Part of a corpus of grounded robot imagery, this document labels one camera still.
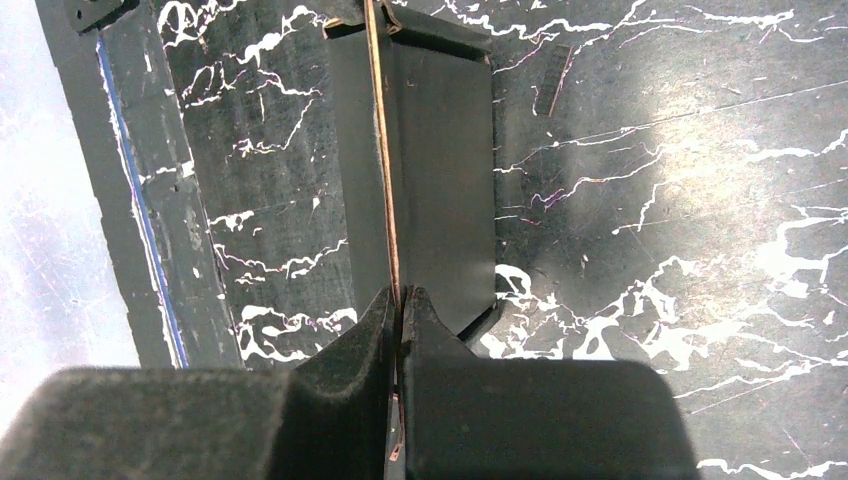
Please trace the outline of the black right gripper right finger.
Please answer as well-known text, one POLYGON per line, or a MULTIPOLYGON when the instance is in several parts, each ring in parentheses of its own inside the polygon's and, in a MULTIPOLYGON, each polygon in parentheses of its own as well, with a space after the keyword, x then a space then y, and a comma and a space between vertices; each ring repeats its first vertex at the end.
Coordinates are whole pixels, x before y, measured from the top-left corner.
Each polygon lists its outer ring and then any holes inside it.
POLYGON ((625 360, 490 359, 411 287, 400 342, 410 479, 695 479, 671 390, 625 360))

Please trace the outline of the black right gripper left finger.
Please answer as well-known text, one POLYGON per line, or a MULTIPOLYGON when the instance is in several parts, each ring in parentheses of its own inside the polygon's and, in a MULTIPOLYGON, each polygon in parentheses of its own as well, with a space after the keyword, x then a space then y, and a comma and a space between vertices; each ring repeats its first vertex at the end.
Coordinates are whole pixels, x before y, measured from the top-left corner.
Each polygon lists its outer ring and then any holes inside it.
POLYGON ((297 367, 75 368, 45 380, 1 441, 5 479, 380 479, 396 306, 297 367))

